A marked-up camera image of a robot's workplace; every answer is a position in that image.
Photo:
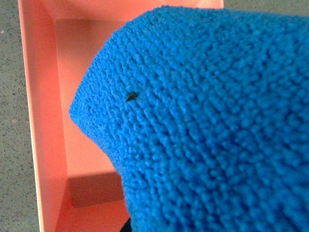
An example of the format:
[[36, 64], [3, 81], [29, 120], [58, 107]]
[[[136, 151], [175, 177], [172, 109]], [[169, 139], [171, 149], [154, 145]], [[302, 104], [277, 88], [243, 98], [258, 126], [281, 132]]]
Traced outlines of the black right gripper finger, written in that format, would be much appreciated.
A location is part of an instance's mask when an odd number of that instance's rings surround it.
[[120, 232], [132, 232], [131, 218], [129, 218], [121, 228]]

